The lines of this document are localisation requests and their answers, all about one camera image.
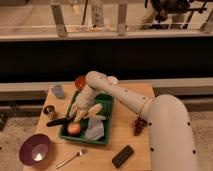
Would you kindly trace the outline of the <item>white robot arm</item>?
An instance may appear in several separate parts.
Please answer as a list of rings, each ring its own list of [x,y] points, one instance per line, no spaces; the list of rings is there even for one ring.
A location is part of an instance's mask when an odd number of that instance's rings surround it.
[[[148,123],[152,171],[199,171],[199,162],[185,105],[170,94],[154,98],[115,84],[98,71],[86,74],[86,85],[76,98],[78,112],[87,111],[105,92]]]

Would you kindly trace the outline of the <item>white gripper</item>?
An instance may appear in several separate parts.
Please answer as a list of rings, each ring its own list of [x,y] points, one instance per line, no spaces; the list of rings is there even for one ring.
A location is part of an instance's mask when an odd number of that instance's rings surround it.
[[[98,94],[99,92],[97,90],[85,85],[77,96],[76,102],[74,102],[70,108],[69,118],[73,118],[77,112],[74,121],[78,122],[81,119],[87,119],[99,113],[103,108],[101,103],[95,104],[89,108],[94,103],[95,97]]]

